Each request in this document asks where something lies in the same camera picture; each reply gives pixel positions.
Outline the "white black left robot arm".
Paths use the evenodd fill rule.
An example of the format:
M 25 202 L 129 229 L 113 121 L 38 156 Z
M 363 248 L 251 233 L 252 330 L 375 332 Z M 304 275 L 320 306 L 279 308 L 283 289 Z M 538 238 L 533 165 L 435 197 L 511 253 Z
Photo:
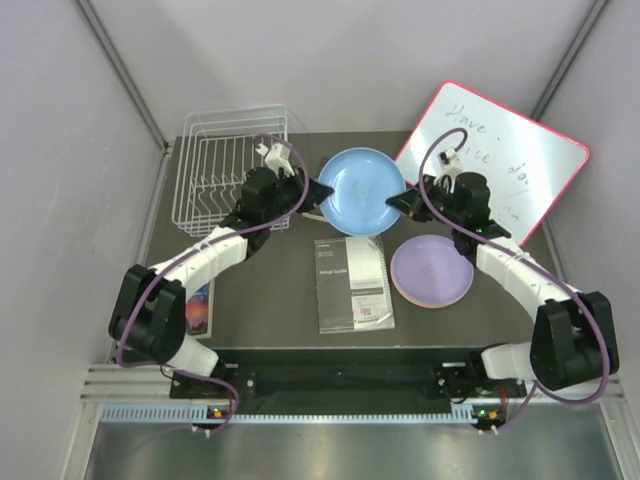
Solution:
M 254 255 L 273 225 L 311 211 L 333 193 L 300 167 L 291 174 L 267 167 L 250 170 L 233 210 L 207 237 L 168 261 L 127 270 L 108 326 L 118 342 L 116 359 L 121 361 L 128 348 L 144 360 L 188 373 L 203 395 L 220 394 L 227 374 L 218 366 L 218 354 L 187 334 L 187 301 L 221 272 Z

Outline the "purple plate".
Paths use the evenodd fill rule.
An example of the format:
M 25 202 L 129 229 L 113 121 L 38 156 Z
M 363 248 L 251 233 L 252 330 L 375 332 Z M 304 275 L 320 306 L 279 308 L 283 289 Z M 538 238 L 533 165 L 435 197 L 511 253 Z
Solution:
M 439 235 L 405 241 L 393 254 L 390 267 L 400 295 L 425 302 L 460 300 L 474 280 L 471 263 L 457 252 L 452 240 Z

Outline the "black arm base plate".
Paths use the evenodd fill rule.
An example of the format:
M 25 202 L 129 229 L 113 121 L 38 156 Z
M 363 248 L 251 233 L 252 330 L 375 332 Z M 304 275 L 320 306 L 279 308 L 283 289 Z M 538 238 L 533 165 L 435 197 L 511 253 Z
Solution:
M 522 398 L 514 380 L 490 380 L 479 353 L 465 348 L 224 349 L 209 374 L 240 392 L 247 406 L 287 394 L 309 407 L 315 393 L 335 403 L 385 393 L 415 393 L 428 401 Z

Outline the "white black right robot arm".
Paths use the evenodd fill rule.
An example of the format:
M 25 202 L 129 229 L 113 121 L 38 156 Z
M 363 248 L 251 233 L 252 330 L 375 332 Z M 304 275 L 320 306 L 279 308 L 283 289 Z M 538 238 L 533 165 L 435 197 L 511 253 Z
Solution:
M 445 184 L 426 175 L 386 201 L 417 222 L 435 219 L 450 226 L 458 253 L 494 279 L 533 321 L 530 341 L 476 352 L 466 372 L 469 388 L 487 396 L 504 379 L 514 379 L 535 381 L 551 392 L 617 373 L 610 301 L 599 291 L 581 292 L 542 268 L 493 219 L 489 200 L 486 178 L 466 172 Z

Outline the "blue plate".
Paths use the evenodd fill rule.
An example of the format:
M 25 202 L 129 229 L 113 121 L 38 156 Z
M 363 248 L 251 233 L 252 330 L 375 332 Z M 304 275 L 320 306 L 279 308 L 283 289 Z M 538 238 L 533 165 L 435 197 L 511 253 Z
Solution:
M 387 200 L 406 191 L 404 177 L 396 163 L 379 150 L 356 147 L 335 154 L 323 166 L 318 182 L 333 189 L 320 211 L 344 234 L 376 236 L 401 216 Z

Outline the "yellow plate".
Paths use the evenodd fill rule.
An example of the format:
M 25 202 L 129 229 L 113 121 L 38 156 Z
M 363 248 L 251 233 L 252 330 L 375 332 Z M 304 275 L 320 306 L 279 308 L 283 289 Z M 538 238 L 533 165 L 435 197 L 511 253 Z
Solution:
M 422 300 L 419 300 L 417 298 L 413 298 L 413 297 L 408 297 L 408 296 L 403 296 L 403 298 L 408 301 L 409 303 L 416 305 L 420 308 L 425 308 L 425 309 L 442 309 L 442 308 L 446 308 L 449 307 L 451 305 L 454 305 L 459 299 L 456 299 L 452 302 L 425 302 Z

